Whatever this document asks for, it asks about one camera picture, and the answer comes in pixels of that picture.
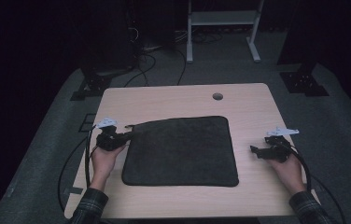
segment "plaid shirt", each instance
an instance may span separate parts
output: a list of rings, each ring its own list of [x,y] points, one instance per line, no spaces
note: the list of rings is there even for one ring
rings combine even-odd
[[[294,194],[289,200],[289,205],[291,205],[302,224],[338,223],[327,215],[326,211],[308,191]]]
[[[68,223],[100,223],[100,217],[108,201],[108,197],[100,190],[87,189],[73,217]],[[327,213],[308,191],[296,193],[289,200],[289,205],[302,224],[333,224]]]
[[[100,223],[108,197],[98,189],[87,189],[67,223]]]

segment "black fabric pad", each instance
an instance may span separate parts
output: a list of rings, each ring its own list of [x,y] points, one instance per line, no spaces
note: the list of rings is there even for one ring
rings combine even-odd
[[[132,186],[221,186],[239,183],[228,120],[164,119],[133,127],[122,180]]]

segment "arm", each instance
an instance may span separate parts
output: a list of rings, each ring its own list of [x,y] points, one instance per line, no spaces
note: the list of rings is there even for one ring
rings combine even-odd
[[[94,224],[100,222],[103,209],[108,201],[108,197],[104,194],[105,183],[114,169],[117,156],[124,148],[125,146],[113,151],[105,151],[98,147],[91,154],[94,171],[91,185],[86,190],[68,223]]]
[[[313,195],[306,191],[302,182],[301,163],[294,155],[291,154],[283,163],[273,160],[267,160],[267,162],[272,165],[281,182],[292,195],[289,205],[302,224],[337,223],[329,218]]]

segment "white stand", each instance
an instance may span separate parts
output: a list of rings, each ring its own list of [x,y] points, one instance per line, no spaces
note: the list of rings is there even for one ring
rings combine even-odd
[[[207,11],[192,12],[192,3],[189,1],[188,7],[188,42],[187,42],[187,62],[193,63],[192,52],[192,26],[194,25],[243,25],[252,24],[252,33],[247,40],[252,57],[255,63],[260,62],[260,56],[255,47],[254,40],[260,23],[264,0],[260,0],[257,10],[249,11]]]

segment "person's left hand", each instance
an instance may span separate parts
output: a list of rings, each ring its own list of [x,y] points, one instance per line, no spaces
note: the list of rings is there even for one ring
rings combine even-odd
[[[114,169],[115,160],[125,147],[126,146],[118,147],[113,151],[106,151],[100,147],[94,150],[91,154],[94,175],[90,188],[99,189],[100,191],[104,190],[105,182]]]

